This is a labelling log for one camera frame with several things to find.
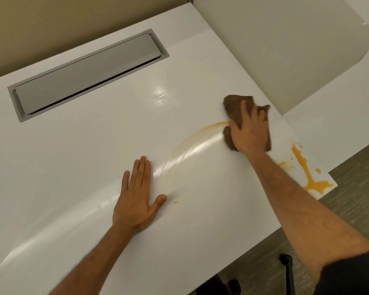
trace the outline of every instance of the glossy white tabletop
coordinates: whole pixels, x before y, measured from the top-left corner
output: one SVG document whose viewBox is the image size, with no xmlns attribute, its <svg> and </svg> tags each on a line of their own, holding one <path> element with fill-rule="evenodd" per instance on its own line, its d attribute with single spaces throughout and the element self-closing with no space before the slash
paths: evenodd
<svg viewBox="0 0 369 295">
<path fill-rule="evenodd" d="M 149 28 L 169 58 L 18 121 L 9 85 Z M 0 294 L 48 293 L 109 228 L 121 176 L 141 155 L 154 168 L 151 201 L 159 193 L 169 201 L 125 249 L 102 294 L 188 294 L 278 229 L 222 126 L 187 139 L 227 120 L 228 94 L 270 104 L 191 4 L 1 77 Z M 274 107 L 269 117 L 271 157 L 306 185 L 291 151 L 300 141 Z M 315 179 L 334 183 L 301 150 Z"/>
</svg>

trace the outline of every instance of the forearm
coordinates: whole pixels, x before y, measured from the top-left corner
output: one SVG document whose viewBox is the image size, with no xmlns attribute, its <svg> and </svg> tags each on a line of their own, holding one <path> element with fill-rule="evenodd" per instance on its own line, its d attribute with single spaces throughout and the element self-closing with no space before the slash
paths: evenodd
<svg viewBox="0 0 369 295">
<path fill-rule="evenodd" d="M 97 295 L 132 233 L 111 227 L 50 295 Z"/>
<path fill-rule="evenodd" d="M 294 250 L 315 281 L 328 263 L 369 251 L 369 241 L 314 199 L 265 153 L 248 156 Z"/>
</svg>

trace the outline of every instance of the brown cloth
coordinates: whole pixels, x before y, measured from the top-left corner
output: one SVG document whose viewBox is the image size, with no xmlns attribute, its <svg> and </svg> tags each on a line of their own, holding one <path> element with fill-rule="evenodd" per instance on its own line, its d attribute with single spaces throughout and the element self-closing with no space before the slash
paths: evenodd
<svg viewBox="0 0 369 295">
<path fill-rule="evenodd" d="M 251 114 L 251 109 L 256 104 L 253 101 L 253 96 L 240 96 L 240 95 L 228 95 L 224 98 L 224 107 L 225 111 L 227 112 L 227 115 L 230 119 L 234 120 L 235 123 L 238 125 L 239 128 L 242 127 L 242 115 L 240 112 L 240 103 L 242 100 L 246 100 L 246 107 L 249 114 Z M 264 105 L 263 107 L 257 106 L 257 111 L 260 112 L 261 110 L 265 111 L 265 120 L 268 120 L 268 110 L 271 106 Z M 238 151 L 237 148 L 234 145 L 234 142 L 232 141 L 231 137 L 231 128 L 229 126 L 225 127 L 223 130 L 224 134 L 224 140 L 228 146 L 229 149 Z M 268 130 L 268 142 L 266 143 L 265 151 L 269 151 L 272 149 L 271 145 L 271 136 L 269 135 Z"/>
</svg>

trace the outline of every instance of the black sleeve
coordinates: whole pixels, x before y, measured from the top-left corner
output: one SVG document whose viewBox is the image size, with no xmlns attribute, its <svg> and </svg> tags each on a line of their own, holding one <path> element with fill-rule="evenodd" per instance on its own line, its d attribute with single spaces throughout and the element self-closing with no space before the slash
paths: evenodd
<svg viewBox="0 0 369 295">
<path fill-rule="evenodd" d="M 323 268 L 314 295 L 369 294 L 369 252 Z"/>
</svg>

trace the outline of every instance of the finger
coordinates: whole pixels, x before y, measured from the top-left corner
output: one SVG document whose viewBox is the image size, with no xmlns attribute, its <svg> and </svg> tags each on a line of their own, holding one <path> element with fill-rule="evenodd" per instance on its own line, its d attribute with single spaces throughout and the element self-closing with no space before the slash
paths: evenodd
<svg viewBox="0 0 369 295">
<path fill-rule="evenodd" d="M 150 164 L 150 161 L 147 160 L 145 162 L 145 173 L 143 175 L 143 180 L 142 180 L 142 187 L 146 188 L 147 190 L 149 190 L 150 188 L 150 178 L 151 178 L 151 164 Z"/>
<path fill-rule="evenodd" d="M 238 124 L 236 124 L 234 120 L 230 119 L 230 121 L 228 121 L 228 125 L 231 128 L 231 134 L 240 131 Z"/>
<path fill-rule="evenodd" d="M 259 122 L 265 121 L 265 111 L 261 110 L 259 114 Z"/>
<path fill-rule="evenodd" d="M 146 157 L 141 156 L 141 160 L 139 162 L 138 173 L 137 173 L 137 176 L 135 177 L 135 187 L 138 187 L 138 188 L 141 187 L 142 180 L 144 178 L 144 173 L 145 173 L 145 162 L 146 162 Z"/>
<path fill-rule="evenodd" d="M 152 215 L 152 218 L 155 218 L 158 210 L 161 208 L 161 206 L 167 202 L 167 196 L 166 195 L 158 195 L 157 198 L 155 199 L 154 203 L 152 204 L 152 206 L 150 206 L 150 214 Z"/>
<path fill-rule="evenodd" d="M 128 188 L 129 185 L 129 177 L 130 177 L 130 172 L 126 171 L 123 174 L 123 179 L 122 179 L 122 189 L 120 190 L 120 194 L 122 194 L 123 192 L 125 192 Z"/>
<path fill-rule="evenodd" d="M 138 173 L 138 168 L 139 168 L 139 160 L 137 159 L 137 160 L 134 161 L 133 172 L 131 173 L 129 188 L 134 188 L 134 186 L 135 186 L 135 178 L 136 178 L 137 173 Z"/>
<path fill-rule="evenodd" d="M 253 105 L 253 108 L 251 109 L 251 121 L 253 123 L 257 123 L 258 122 L 258 112 L 257 112 L 257 106 Z"/>
<path fill-rule="evenodd" d="M 240 102 L 240 113 L 242 115 L 243 122 L 250 120 L 249 112 L 247 111 L 246 100 Z"/>
</svg>

